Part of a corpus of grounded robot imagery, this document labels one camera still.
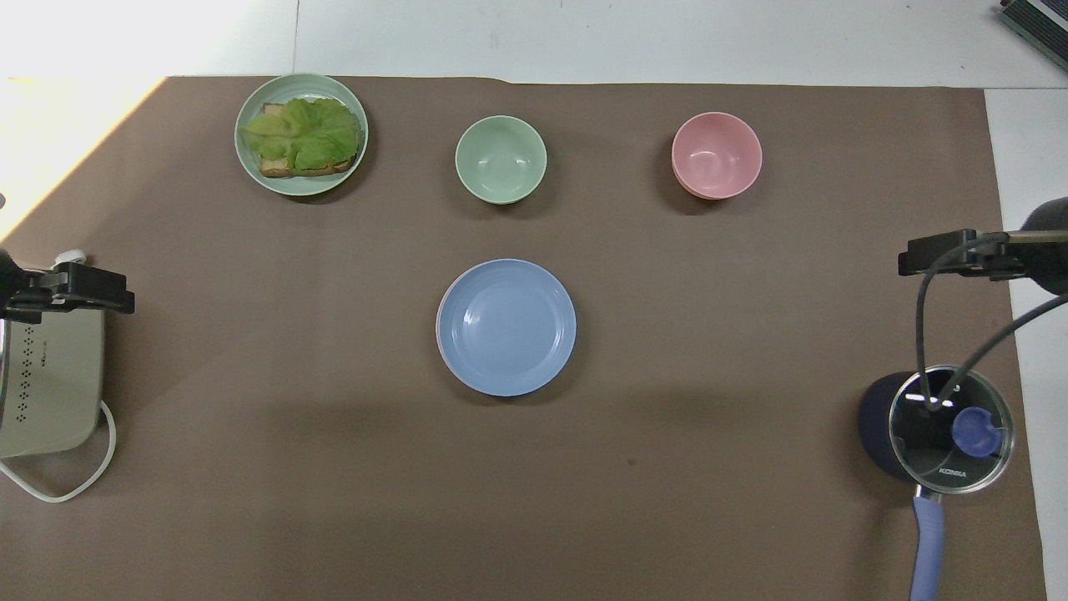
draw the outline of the blue plate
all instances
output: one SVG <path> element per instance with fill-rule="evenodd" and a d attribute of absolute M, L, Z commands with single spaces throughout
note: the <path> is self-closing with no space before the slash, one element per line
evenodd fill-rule
<path fill-rule="evenodd" d="M 575 348 L 575 306 L 552 273 L 519 258 L 471 267 L 438 307 L 438 349 L 468 386 L 497 397 L 537 391 Z"/>

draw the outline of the blue lid knob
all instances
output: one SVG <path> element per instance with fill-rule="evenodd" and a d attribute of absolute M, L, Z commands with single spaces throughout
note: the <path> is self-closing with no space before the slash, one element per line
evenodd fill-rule
<path fill-rule="evenodd" d="M 989 457 L 1001 448 L 1002 431 L 994 427 L 989 411 L 968 408 L 953 421 L 953 442 L 971 457 Z"/>

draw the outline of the saucepan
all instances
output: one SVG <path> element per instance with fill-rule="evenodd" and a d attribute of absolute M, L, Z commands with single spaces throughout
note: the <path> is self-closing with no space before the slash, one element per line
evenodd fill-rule
<path fill-rule="evenodd" d="M 910 601 L 934 601 L 942 565 L 945 522 L 942 495 L 981 490 L 998 479 L 1012 453 L 1012 416 L 986 378 L 970 371 L 952 392 L 939 393 L 957 366 L 920 375 L 892 374 L 864 394 L 860 433 L 864 449 L 888 474 L 915 485 L 912 507 L 920 540 Z"/>

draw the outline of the pink bowl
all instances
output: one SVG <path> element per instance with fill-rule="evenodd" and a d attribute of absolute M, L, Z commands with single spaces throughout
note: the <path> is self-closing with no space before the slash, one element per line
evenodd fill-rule
<path fill-rule="evenodd" d="M 744 121 L 725 112 L 690 117 L 675 133 L 671 165 L 679 184 L 709 200 L 745 191 L 764 163 L 760 140 Z"/>

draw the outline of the black cable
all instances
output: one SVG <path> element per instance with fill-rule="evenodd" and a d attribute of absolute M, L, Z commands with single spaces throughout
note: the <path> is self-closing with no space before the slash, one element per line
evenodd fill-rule
<path fill-rule="evenodd" d="M 924 281 L 920 283 L 920 292 L 916 295 L 916 374 L 920 375 L 920 392 L 923 394 L 924 401 L 928 408 L 933 405 L 933 401 L 931 401 L 930 382 L 927 380 L 927 361 L 924 357 L 924 302 L 927 298 L 927 287 L 930 285 L 931 280 L 934 279 L 934 275 L 938 274 L 939 269 L 948 265 L 961 253 L 969 252 L 986 243 L 1004 242 L 1007 240 L 1008 234 L 1005 232 L 983 234 L 973 240 L 965 241 L 952 250 L 947 250 L 936 258 L 924 272 Z"/>
<path fill-rule="evenodd" d="M 972 353 L 972 357 L 968 358 L 968 361 L 964 362 L 964 365 L 960 366 L 959 368 L 957 368 L 956 371 L 954 371 L 953 377 L 949 378 L 949 381 L 945 383 L 945 386 L 942 388 L 942 391 L 939 393 L 937 398 L 942 401 L 948 399 L 949 396 L 953 395 L 954 389 L 956 389 L 958 384 L 963 382 L 964 378 L 968 377 L 968 374 L 972 371 L 972 368 L 978 365 L 978 363 L 983 361 L 983 358 L 985 358 L 987 353 L 992 351 L 994 347 L 1001 345 L 1014 332 L 1020 330 L 1035 318 L 1046 315 L 1064 304 L 1068 304 L 1068 292 L 1062 294 L 1061 296 L 1057 296 L 1051 300 L 1047 300 L 1046 303 L 1042 303 L 1041 305 L 1035 307 L 1034 310 L 1012 320 L 1012 323 L 1001 329 L 998 332 L 998 334 L 990 337 L 990 341 L 987 341 L 981 347 L 979 347 L 977 351 Z"/>

